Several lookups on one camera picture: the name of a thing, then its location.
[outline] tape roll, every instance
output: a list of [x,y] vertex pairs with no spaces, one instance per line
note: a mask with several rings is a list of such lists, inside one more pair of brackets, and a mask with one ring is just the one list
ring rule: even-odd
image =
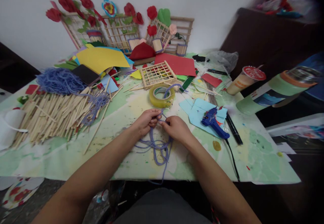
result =
[[169,88],[168,85],[157,84],[150,89],[150,92],[149,92],[150,101],[153,104],[153,106],[156,106],[159,108],[165,108],[165,107],[171,106],[174,96],[176,95],[173,88],[170,89],[170,91],[166,95],[166,98],[162,99],[164,97],[166,89],[168,89],[168,88]]

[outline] thermos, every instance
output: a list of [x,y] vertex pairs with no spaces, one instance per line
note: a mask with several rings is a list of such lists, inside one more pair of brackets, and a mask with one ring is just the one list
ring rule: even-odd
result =
[[316,85],[320,76],[319,71],[305,66],[286,70],[239,101],[236,107],[246,115],[254,114]]

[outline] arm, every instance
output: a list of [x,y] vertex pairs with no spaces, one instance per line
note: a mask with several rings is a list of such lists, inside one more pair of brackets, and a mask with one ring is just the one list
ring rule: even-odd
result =
[[221,223],[261,223],[226,173],[192,135],[187,124],[178,116],[159,122],[165,131],[183,144],[192,157],[196,177]]
[[158,120],[152,118],[160,113],[157,109],[144,111],[129,128],[84,163],[32,223],[82,223],[91,199],[104,188],[135,143],[150,131],[150,126],[156,126]]

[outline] green heart shape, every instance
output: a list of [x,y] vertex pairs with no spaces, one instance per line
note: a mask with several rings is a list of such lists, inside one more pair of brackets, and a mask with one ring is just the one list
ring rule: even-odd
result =
[[169,27],[171,25],[171,14],[169,9],[159,9],[158,20]]

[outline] hand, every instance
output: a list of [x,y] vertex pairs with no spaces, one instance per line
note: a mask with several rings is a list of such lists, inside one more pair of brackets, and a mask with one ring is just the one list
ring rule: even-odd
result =
[[188,125],[178,116],[171,116],[168,117],[166,122],[169,122],[168,125],[165,122],[159,121],[159,124],[164,128],[164,130],[175,140],[179,141],[180,143],[184,144],[188,141],[191,137],[193,137],[192,133],[190,132]]
[[136,130],[140,132],[140,135],[143,137],[150,131],[150,127],[156,126],[158,119],[161,118],[161,115],[154,119],[153,117],[156,117],[160,113],[161,110],[155,108],[146,110],[142,113],[141,116],[139,116],[138,119],[136,119],[131,127],[136,128]]

